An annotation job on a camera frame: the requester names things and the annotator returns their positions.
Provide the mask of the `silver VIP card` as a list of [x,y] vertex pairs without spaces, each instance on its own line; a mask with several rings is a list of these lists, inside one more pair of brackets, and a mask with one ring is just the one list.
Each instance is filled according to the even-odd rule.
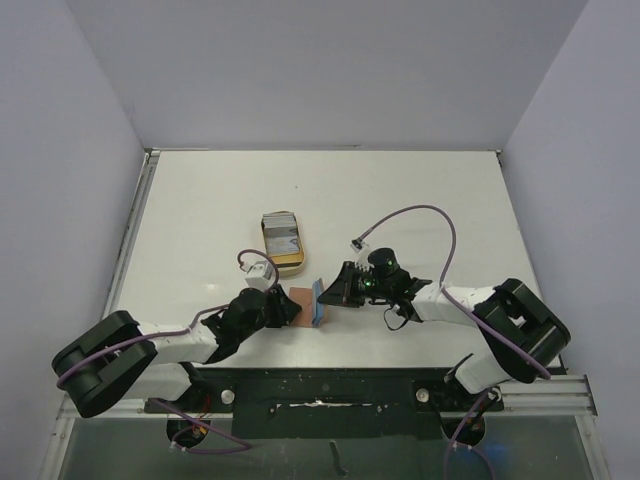
[[266,230],[264,235],[266,253],[270,257],[297,255],[300,253],[298,231]]

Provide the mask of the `tan leather card holder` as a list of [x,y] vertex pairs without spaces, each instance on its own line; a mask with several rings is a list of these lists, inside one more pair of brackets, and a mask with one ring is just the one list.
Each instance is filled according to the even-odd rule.
[[327,310],[318,299],[324,292],[324,283],[321,278],[312,283],[309,288],[291,287],[289,297],[301,307],[301,311],[294,317],[291,325],[303,328],[319,328],[323,322]]

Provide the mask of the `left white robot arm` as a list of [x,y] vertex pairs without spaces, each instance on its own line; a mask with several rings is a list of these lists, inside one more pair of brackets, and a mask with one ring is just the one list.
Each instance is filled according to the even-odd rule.
[[51,366],[57,387],[81,417],[100,415],[124,398],[170,400],[180,410],[200,405],[204,387],[189,364],[219,363],[264,328],[290,325],[302,307],[281,286],[241,290],[226,305],[196,314],[191,324],[140,323],[118,310],[59,351]]

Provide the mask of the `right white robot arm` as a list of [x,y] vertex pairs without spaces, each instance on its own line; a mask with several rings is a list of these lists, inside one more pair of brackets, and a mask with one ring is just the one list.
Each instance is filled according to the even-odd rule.
[[481,392],[509,380],[531,384],[549,376],[548,366],[570,343],[564,323],[522,281],[497,286],[446,287],[412,276],[391,248],[369,253],[364,264],[345,261],[318,297],[324,305],[390,307],[408,322],[447,322],[477,328],[487,350],[463,357],[448,373],[445,395],[459,409]]

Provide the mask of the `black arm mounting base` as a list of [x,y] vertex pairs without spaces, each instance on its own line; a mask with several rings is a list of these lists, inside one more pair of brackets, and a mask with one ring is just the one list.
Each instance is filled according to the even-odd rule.
[[471,408],[500,412],[446,381],[444,368],[197,368],[195,383],[173,407],[225,417],[244,440],[372,439],[450,436]]

